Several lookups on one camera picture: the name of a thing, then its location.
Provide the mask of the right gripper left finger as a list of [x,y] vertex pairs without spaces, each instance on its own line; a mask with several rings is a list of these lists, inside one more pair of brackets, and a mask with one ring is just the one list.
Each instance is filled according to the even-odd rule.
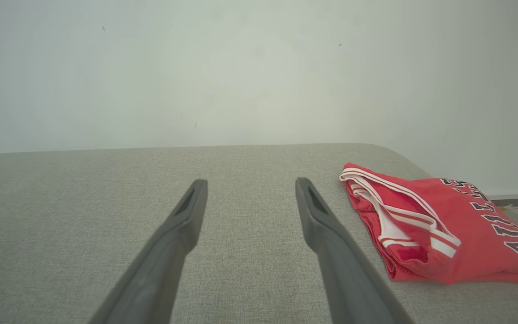
[[168,324],[185,258],[199,241],[208,182],[195,180],[152,234],[90,320],[91,324]]

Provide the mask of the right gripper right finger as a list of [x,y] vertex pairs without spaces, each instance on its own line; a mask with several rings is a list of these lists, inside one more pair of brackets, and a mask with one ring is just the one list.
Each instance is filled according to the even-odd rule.
[[308,178],[296,201],[306,244],[318,257],[335,324],[411,324],[412,319]]

